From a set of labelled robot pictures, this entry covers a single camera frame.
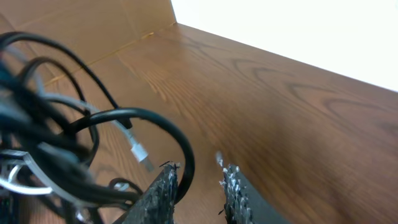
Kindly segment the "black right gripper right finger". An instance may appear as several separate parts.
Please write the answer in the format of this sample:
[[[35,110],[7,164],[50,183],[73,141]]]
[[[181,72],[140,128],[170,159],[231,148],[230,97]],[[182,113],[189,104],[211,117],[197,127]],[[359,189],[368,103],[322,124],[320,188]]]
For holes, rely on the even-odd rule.
[[[288,224],[289,222],[270,205],[240,171],[239,166],[226,164],[220,151],[217,164],[222,168],[226,202],[226,221],[235,224]]]

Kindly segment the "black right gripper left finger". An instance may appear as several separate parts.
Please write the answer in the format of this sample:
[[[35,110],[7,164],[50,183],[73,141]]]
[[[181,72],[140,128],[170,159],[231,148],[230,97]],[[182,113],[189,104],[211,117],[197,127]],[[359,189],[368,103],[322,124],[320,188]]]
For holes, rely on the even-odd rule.
[[[114,224],[174,224],[178,165],[169,163],[143,196]]]

